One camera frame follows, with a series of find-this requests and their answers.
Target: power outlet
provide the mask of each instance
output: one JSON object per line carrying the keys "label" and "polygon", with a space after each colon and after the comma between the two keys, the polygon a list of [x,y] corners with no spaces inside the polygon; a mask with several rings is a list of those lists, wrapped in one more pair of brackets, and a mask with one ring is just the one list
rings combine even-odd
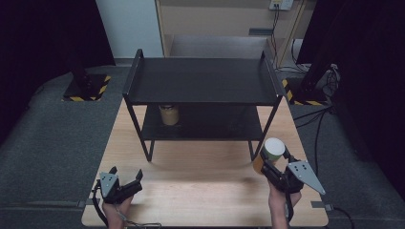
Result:
{"label": "power outlet", "polygon": [[291,10],[292,4],[294,0],[271,0],[270,6],[268,7],[270,10]]}

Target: wall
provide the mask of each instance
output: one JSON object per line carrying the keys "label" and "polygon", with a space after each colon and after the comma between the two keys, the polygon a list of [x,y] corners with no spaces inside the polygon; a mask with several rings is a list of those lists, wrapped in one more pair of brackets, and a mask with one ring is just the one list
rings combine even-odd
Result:
{"label": "wall", "polygon": [[96,0],[114,58],[162,57],[160,29],[153,0]]}

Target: wooden table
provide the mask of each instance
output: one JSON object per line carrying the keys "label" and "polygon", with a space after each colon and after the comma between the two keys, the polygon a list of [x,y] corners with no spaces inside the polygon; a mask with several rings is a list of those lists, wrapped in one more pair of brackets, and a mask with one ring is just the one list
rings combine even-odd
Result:
{"label": "wooden table", "polygon": [[[135,109],[139,123],[142,123],[145,107]],[[271,108],[258,107],[263,125],[270,111]],[[266,137],[280,138],[296,158],[306,159],[284,99]],[[124,185],[133,181],[138,170],[142,169],[143,190],[132,201],[127,216],[129,220],[160,222],[163,227],[271,225],[268,184],[264,176],[254,172],[245,142],[159,141],[155,149],[159,153],[148,162],[122,102],[98,173],[117,166],[120,185]],[[285,166],[285,160],[277,162],[279,170],[284,171]],[[304,186],[302,194],[294,208],[291,226],[328,224],[325,209],[312,207],[312,204],[322,201],[319,194],[308,186]],[[86,206],[82,223],[86,226],[103,225],[93,205]]]}

